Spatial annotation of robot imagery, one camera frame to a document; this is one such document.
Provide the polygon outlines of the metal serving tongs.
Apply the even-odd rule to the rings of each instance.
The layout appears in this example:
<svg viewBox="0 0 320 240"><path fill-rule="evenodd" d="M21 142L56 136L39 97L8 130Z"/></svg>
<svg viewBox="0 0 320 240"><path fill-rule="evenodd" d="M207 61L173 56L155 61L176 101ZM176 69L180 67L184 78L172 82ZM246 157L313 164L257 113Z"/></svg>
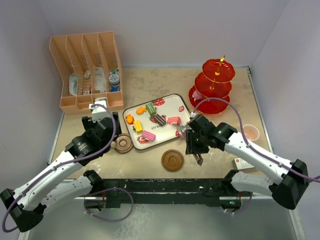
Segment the metal serving tongs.
<svg viewBox="0 0 320 240"><path fill-rule="evenodd" d="M199 166L202 166L203 161L204 161L203 158L202 158L202 156L201 156L200 154L194 154L194 153L193 153L192 155L193 155L193 157L195 158L197 164L198 164Z"/></svg>

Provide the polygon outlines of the coral toy cake slice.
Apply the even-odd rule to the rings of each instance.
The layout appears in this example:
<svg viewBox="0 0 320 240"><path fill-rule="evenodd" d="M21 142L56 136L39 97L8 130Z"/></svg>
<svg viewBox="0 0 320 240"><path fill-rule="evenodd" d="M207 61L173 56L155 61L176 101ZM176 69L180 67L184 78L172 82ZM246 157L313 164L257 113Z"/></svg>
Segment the coral toy cake slice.
<svg viewBox="0 0 320 240"><path fill-rule="evenodd" d="M169 117L167 119L167 123L170 125L180 125L181 124L181 118L179 116L173 116L173 117Z"/></svg>

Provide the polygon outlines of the purple fuzzy sweet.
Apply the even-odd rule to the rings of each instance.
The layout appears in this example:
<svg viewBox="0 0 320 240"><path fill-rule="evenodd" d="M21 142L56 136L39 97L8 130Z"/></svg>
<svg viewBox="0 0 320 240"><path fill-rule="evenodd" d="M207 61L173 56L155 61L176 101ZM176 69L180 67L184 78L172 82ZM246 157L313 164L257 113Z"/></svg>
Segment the purple fuzzy sweet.
<svg viewBox="0 0 320 240"><path fill-rule="evenodd" d="M197 90L195 90L195 91L192 93L192 97L193 97L193 100L194 100L194 101L198 101L198 100L201 100L201 99L202 99L202 95L201 95Z"/></svg>

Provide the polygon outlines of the brown toy cake slice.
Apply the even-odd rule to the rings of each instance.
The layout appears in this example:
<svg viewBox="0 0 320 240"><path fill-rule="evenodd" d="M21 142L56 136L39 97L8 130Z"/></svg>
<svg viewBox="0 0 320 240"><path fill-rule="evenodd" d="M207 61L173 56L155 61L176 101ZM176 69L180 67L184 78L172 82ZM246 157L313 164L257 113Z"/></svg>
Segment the brown toy cake slice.
<svg viewBox="0 0 320 240"><path fill-rule="evenodd" d="M159 114L155 114L153 116L154 121L161 127L163 127L164 125L166 125L166 120Z"/></svg>

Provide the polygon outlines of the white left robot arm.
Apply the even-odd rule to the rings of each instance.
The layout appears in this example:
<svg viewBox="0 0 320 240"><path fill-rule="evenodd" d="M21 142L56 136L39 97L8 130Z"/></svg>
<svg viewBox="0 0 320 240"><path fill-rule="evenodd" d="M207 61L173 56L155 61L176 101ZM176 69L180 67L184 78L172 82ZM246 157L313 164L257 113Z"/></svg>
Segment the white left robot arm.
<svg viewBox="0 0 320 240"><path fill-rule="evenodd" d="M81 119L84 133L74 137L60 155L32 180L16 189L6 188L0 194L16 229L24 233L38 225L44 215L65 201L80 196L98 196L104 181L95 170L87 170L76 180L62 184L66 177L111 149L121 134L119 115L113 112L99 121Z"/></svg>

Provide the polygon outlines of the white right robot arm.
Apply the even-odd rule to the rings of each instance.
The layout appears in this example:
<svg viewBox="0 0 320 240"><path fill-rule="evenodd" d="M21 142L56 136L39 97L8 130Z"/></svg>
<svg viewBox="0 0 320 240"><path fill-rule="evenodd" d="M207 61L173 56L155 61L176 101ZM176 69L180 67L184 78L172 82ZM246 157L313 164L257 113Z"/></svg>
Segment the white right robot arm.
<svg viewBox="0 0 320 240"><path fill-rule="evenodd" d="M198 156L198 165L203 162L201 155L214 148L246 161L263 173L255 175L230 170L222 180L222 190L226 195L258 193L272 197L286 209L297 207L309 186L309 182L302 177L308 173L305 162L299 159L292 162L279 157L245 140L242 133L229 124L221 122L214 125L202 114L191 118L187 126L185 153Z"/></svg>

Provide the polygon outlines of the orange fish cake left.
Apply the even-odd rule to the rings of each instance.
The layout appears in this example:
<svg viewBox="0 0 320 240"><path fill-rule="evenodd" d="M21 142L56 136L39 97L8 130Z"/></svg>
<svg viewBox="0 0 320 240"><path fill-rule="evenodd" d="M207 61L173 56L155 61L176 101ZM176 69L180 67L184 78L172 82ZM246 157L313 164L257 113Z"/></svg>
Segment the orange fish cake left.
<svg viewBox="0 0 320 240"><path fill-rule="evenodd" d="M132 125L134 123L134 117L131 114L128 114L125 116L125 120L129 125Z"/></svg>

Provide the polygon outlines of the orange fish cake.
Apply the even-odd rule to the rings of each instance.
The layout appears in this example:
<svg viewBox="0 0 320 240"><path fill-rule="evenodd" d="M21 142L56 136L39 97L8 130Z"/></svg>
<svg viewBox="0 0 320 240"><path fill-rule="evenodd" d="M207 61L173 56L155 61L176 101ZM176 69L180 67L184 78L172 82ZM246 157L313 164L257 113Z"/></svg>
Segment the orange fish cake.
<svg viewBox="0 0 320 240"><path fill-rule="evenodd" d="M136 114L137 114L137 115L142 115L142 114L144 114L146 111L147 111L146 107L145 107L145 106L141 106L141 107L139 107L139 108L136 110Z"/></svg>
<svg viewBox="0 0 320 240"><path fill-rule="evenodd" d="M131 114L128 114L125 116L125 120L129 125L132 125L134 123L134 117Z"/></svg>

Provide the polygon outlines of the beige ceramic mug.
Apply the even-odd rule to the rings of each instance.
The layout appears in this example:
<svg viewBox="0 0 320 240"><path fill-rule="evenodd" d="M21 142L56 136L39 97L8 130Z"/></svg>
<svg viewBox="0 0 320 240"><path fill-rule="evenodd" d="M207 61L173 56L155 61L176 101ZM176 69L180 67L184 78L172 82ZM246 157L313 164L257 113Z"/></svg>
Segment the beige ceramic mug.
<svg viewBox="0 0 320 240"><path fill-rule="evenodd" d="M116 149L117 148L117 143L115 141L112 141L110 146L113 148L113 149Z"/></svg>

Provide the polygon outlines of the yellow toy cake slice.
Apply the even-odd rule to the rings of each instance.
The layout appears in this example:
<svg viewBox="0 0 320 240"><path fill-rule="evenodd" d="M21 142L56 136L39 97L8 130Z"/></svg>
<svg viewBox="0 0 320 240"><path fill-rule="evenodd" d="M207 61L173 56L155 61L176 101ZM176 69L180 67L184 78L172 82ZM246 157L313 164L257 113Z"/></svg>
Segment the yellow toy cake slice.
<svg viewBox="0 0 320 240"><path fill-rule="evenodd" d="M143 127L140 120L135 120L133 125L137 134L141 134L143 132Z"/></svg>

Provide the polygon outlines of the orange fish cake upper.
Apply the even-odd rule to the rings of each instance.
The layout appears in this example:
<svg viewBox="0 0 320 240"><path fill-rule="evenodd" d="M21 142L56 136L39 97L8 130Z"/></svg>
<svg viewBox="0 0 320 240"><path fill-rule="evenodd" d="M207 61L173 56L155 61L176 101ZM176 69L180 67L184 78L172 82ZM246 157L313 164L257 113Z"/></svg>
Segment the orange fish cake upper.
<svg viewBox="0 0 320 240"><path fill-rule="evenodd" d="M142 114L144 114L146 111L147 111L146 107L145 107L145 106L141 106L141 107L139 107L139 108L136 110L136 114L137 114L137 115L142 115Z"/></svg>

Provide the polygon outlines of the brown coaster by mug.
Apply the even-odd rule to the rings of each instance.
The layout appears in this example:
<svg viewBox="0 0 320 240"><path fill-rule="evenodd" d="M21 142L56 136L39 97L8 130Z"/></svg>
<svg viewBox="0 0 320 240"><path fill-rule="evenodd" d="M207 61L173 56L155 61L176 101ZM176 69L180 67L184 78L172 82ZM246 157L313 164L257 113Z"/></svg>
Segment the brown coaster by mug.
<svg viewBox="0 0 320 240"><path fill-rule="evenodd" d="M114 148L114 150L119 154L128 153L133 148L132 139L127 133L120 134L115 142L117 143L117 148Z"/></svg>

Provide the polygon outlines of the white sachet packet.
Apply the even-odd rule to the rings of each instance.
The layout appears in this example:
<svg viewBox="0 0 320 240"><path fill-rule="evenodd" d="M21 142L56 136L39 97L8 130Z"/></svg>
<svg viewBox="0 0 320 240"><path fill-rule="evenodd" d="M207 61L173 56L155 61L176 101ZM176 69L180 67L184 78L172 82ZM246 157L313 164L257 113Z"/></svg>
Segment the white sachet packet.
<svg viewBox="0 0 320 240"><path fill-rule="evenodd" d="M107 82L105 72L102 67L94 67L94 89L99 93L105 93L107 91Z"/></svg>

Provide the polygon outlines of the blue white round tin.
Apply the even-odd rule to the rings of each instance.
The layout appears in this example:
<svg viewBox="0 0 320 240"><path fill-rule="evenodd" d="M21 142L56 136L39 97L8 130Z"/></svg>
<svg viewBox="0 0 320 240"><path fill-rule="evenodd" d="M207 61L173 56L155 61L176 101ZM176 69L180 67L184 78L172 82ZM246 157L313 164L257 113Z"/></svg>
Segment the blue white round tin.
<svg viewBox="0 0 320 240"><path fill-rule="evenodd" d="M119 85L120 84L120 76L116 73L114 74L111 74L108 78L109 80L109 83L112 85L112 86L116 86L116 85Z"/></svg>

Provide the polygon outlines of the green toy cake slice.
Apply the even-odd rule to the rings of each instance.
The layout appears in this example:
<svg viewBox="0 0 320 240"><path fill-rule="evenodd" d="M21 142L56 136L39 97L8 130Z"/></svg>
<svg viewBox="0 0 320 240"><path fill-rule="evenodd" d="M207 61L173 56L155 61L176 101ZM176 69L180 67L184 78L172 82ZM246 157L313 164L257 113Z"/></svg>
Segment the green toy cake slice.
<svg viewBox="0 0 320 240"><path fill-rule="evenodd" d="M145 107L151 117L153 117L157 113L156 107L152 103L146 104Z"/></svg>

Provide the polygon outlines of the brown coaster centre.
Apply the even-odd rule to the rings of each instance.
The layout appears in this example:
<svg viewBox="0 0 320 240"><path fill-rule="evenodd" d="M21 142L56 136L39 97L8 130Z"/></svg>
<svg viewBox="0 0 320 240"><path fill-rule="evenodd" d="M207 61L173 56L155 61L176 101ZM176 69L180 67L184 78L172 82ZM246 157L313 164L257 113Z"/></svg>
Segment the brown coaster centre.
<svg viewBox="0 0 320 240"><path fill-rule="evenodd" d="M176 172L184 165L184 157L178 150L170 149L163 153L161 164L167 171Z"/></svg>

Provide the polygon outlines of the white strawberry tray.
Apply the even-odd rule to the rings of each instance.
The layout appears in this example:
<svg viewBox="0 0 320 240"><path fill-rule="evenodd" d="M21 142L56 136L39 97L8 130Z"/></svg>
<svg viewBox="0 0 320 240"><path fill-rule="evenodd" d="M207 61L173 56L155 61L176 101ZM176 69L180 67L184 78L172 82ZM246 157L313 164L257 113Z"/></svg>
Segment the white strawberry tray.
<svg viewBox="0 0 320 240"><path fill-rule="evenodd" d="M131 106L124 110L122 116L133 146L139 151L179 138L179 130L186 130L191 117L179 94Z"/></svg>

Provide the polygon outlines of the pink toy cake slice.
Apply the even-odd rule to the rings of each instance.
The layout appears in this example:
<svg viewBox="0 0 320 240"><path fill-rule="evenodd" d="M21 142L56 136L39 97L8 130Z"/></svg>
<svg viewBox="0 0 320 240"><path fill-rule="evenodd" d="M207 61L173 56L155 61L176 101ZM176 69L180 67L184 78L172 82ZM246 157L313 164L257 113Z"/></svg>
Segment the pink toy cake slice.
<svg viewBox="0 0 320 240"><path fill-rule="evenodd" d="M156 135L149 132L149 131L146 131L144 130L141 134L141 136L145 139L148 139L149 141L153 142L155 139L156 139Z"/></svg>

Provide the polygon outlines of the small boxed packets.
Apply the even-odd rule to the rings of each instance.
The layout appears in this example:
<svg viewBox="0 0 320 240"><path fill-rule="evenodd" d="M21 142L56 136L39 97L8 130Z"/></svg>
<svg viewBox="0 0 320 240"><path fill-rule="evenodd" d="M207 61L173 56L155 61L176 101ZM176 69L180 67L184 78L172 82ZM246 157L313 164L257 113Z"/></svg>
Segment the small boxed packets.
<svg viewBox="0 0 320 240"><path fill-rule="evenodd" d="M82 94L89 95L91 93L92 88L92 78L90 70L86 70L83 74L83 82L82 82Z"/></svg>

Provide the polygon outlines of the white red card box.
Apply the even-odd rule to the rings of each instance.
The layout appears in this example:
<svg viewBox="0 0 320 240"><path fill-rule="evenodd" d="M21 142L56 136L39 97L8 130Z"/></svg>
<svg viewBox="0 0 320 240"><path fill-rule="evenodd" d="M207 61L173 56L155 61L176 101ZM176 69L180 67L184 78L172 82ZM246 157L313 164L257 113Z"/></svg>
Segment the white red card box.
<svg viewBox="0 0 320 240"><path fill-rule="evenodd" d="M233 163L237 170L246 170L246 169L253 169L254 166L246 162L245 160L241 158L234 158Z"/></svg>

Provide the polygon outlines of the clear plastic cup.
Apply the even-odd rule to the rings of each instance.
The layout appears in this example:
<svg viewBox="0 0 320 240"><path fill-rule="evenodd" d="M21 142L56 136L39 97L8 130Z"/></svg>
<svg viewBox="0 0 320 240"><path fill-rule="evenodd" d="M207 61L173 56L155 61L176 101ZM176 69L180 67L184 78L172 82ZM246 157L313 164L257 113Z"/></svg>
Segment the clear plastic cup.
<svg viewBox="0 0 320 240"><path fill-rule="evenodd" d="M257 141L260 137L260 132L254 125L251 125L251 124L244 125L243 131L244 131L245 137L251 142Z"/></svg>

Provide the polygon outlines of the red three-tier stand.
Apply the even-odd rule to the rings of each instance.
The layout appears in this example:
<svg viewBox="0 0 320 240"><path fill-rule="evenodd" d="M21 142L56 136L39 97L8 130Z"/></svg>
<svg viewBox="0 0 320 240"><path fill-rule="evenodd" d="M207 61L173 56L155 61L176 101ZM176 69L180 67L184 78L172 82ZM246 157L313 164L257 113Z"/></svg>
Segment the red three-tier stand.
<svg viewBox="0 0 320 240"><path fill-rule="evenodd" d="M207 60L188 92L190 104L196 108L201 101L204 101L197 107L197 111L206 115L224 112L230 102L231 80L235 75L233 65L225 60L225 56ZM195 90L202 95L202 99L194 101L192 94Z"/></svg>

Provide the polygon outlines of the blue white pouch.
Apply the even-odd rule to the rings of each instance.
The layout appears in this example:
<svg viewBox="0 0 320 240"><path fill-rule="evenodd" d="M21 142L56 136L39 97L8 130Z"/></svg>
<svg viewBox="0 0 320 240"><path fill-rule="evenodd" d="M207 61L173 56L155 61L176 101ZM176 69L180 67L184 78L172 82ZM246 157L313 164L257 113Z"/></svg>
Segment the blue white pouch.
<svg viewBox="0 0 320 240"><path fill-rule="evenodd" d="M68 91L69 94L72 96L77 95L77 89L78 89L78 78L75 73L72 73L69 75L68 78Z"/></svg>

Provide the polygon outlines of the pink desk organizer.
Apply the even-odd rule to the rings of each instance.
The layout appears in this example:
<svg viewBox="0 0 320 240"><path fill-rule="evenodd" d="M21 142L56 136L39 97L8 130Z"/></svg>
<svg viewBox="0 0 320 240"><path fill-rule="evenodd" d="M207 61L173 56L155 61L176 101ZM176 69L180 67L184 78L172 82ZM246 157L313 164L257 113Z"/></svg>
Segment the pink desk organizer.
<svg viewBox="0 0 320 240"><path fill-rule="evenodd" d="M112 111L124 108L123 68L113 31L52 36L49 50L62 79L60 108L66 115L89 113L105 98Z"/></svg>

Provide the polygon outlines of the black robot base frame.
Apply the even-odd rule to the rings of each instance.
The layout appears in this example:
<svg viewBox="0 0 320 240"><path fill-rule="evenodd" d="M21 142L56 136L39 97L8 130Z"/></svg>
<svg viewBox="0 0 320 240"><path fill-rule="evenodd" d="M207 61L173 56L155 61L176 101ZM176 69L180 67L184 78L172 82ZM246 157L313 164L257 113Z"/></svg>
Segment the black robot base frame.
<svg viewBox="0 0 320 240"><path fill-rule="evenodd" d="M93 187L91 194L105 195L106 208L120 208L122 204L159 205L205 205L208 207L240 208L240 196L248 197L249 192L240 193L221 178L183 179L125 179L101 178L94 170L83 174Z"/></svg>

